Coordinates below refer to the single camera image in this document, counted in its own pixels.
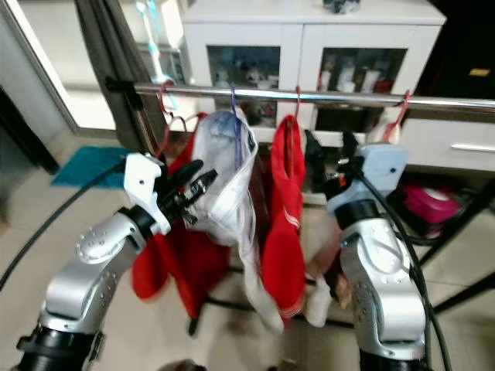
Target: tile floor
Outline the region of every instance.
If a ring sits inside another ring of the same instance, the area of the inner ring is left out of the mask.
[[[79,145],[114,145],[112,140],[70,138],[57,151],[60,161]],[[73,189],[50,188],[50,177],[34,171],[9,200],[9,228],[0,236],[0,271],[32,232]],[[28,253],[0,294],[0,370],[19,361],[15,344],[31,332],[50,278],[73,253],[80,231],[126,203],[119,191],[94,189],[57,220]],[[302,243],[311,249],[311,225],[324,210],[305,209]],[[425,276],[432,302],[462,290],[495,268],[495,216],[482,214],[452,242],[440,258],[428,265]],[[239,296],[241,280],[230,277],[217,293]],[[454,370],[495,369],[495,294],[487,293],[442,315]],[[331,317],[349,318],[332,307]],[[123,280],[108,312],[104,330],[108,335],[96,370],[157,370],[168,362],[191,358],[215,370],[262,371],[281,358],[293,359],[308,371],[358,370],[358,348],[351,330],[311,328],[294,322],[282,336],[272,335],[257,315],[206,306],[195,338],[186,333],[188,318],[174,287],[151,304],[133,294],[128,276]],[[442,370],[438,347],[434,369]]]

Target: purple hanger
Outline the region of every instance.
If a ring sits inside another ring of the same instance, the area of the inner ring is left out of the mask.
[[[239,122],[239,119],[237,118],[237,115],[235,113],[235,90],[234,90],[234,84],[230,86],[230,104],[232,105],[232,112],[234,113],[234,119],[235,119],[235,124],[234,124],[234,135],[235,135],[235,155],[234,155],[234,160],[235,160],[235,169],[238,170],[241,167],[242,163],[242,153],[241,153],[241,124]]]

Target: clothes hanger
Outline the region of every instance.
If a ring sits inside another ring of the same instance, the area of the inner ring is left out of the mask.
[[[411,98],[411,91],[407,90],[404,95],[404,100],[401,103],[401,112],[399,112],[399,115],[397,117],[397,120],[388,124],[387,127],[385,128],[383,140],[386,142],[390,142],[392,133],[394,132],[394,129],[398,126],[401,125],[402,120],[404,119],[404,115],[406,111],[408,110],[409,106],[409,99]]]
[[[294,158],[293,158],[293,143],[294,143],[294,123],[297,123],[297,116],[299,114],[299,105],[301,104],[301,87],[298,85],[295,87],[295,91],[297,92],[297,101],[295,103],[295,112],[294,116],[288,116],[288,130],[285,132],[285,143],[287,144],[287,161],[285,163],[285,170],[287,171],[287,175],[289,177],[294,173]]]
[[[186,134],[188,131],[187,131],[187,126],[186,126],[186,123],[194,118],[197,118],[198,119],[198,123],[196,124],[196,127],[197,125],[199,124],[199,122],[201,120],[203,120],[207,114],[205,114],[204,112],[199,112],[198,114],[194,114],[192,116],[189,116],[187,119],[184,119],[182,116],[175,116],[173,114],[173,112],[171,111],[168,111],[167,110],[167,107],[164,105],[163,103],[163,94],[166,93],[166,87],[168,86],[172,86],[172,85],[175,85],[173,83],[173,81],[171,80],[167,80],[165,81],[164,83],[162,83],[160,85],[160,88],[159,88],[159,92],[158,92],[158,99],[159,99],[159,105],[160,105],[160,108],[162,109],[163,113],[164,114],[168,114],[172,120],[166,124],[166,127],[165,127],[165,130],[163,132],[163,140],[162,142],[160,143],[160,145],[158,146],[158,148],[156,149],[155,151],[155,157],[156,158],[160,158],[164,152],[168,152],[168,153],[175,153],[176,150],[182,146],[184,146],[189,137],[188,136],[183,136],[184,139],[181,141],[181,140],[178,140],[176,141],[176,143],[169,148],[169,136],[170,136],[170,128],[172,127],[172,123],[176,120],[179,120],[180,122],[182,122],[183,124],[183,129],[184,129],[184,134]]]
[[[241,126],[239,125],[239,119],[235,111],[235,87],[234,83],[230,85],[230,105],[232,107],[232,113],[234,114],[234,135],[235,135],[235,153],[234,162],[236,170],[241,167],[242,153],[241,153]]]

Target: drying rack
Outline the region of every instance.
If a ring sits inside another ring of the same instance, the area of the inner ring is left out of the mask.
[[[136,95],[157,95],[160,91],[160,85],[154,83],[133,83],[129,81],[115,81],[107,79],[107,88],[116,93],[123,93],[128,99],[135,98]],[[231,98],[232,89],[219,87],[197,87],[197,86],[171,86],[167,87],[167,93],[187,96],[187,97],[209,97],[209,98]],[[281,102],[311,103],[318,107],[346,104],[357,107],[396,107],[403,103],[404,97],[401,95],[387,94],[360,94],[360,93],[340,93],[340,92],[315,92],[296,90],[260,90],[251,88],[236,88],[234,91],[235,100],[270,100]],[[411,96],[408,99],[408,109],[413,111],[445,111],[445,112],[462,112],[462,113],[483,113],[495,114],[495,100],[484,99],[459,99],[443,97],[419,97]],[[146,142],[149,144],[156,143],[152,135],[152,130],[146,122],[143,111],[135,111],[139,125],[144,136],[148,135]],[[420,260],[422,267],[430,262],[433,257],[438,256],[440,251],[454,239],[475,216],[481,213],[495,198],[495,178],[491,179],[459,213],[456,218],[450,220],[442,233],[429,244],[430,249]],[[231,273],[242,273],[239,268],[231,268]],[[435,306],[435,312],[441,313],[451,309],[463,302],[470,300],[485,291],[495,288],[495,271],[485,278],[472,284],[465,290],[446,299],[444,302]],[[253,308],[248,305],[241,305],[229,301],[221,301],[216,298],[208,297],[204,304],[217,305],[224,308],[237,309],[242,311],[252,311]],[[189,334],[196,332],[199,318],[192,319],[189,324]],[[328,319],[327,325],[337,325],[344,328],[352,328],[349,322],[334,321]]]

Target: robotic arm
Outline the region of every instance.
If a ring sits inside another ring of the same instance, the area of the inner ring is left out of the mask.
[[[345,134],[346,158],[338,173],[327,175],[319,143],[309,131],[306,137],[313,184],[326,194],[327,212],[335,215],[343,231],[340,258],[353,293],[361,370],[427,369],[425,309],[409,276],[408,252],[358,176],[364,175],[387,196],[397,187],[407,152],[386,144],[358,148],[353,136]]]
[[[124,188],[132,208],[83,233],[75,254],[49,284],[38,324],[17,345],[24,352],[18,371],[86,370],[97,358],[103,341],[104,316],[121,276],[145,248],[145,240],[167,234],[171,224],[202,196],[217,177],[209,171],[187,190],[179,191],[203,166],[196,160],[167,178],[158,160],[130,154]]]

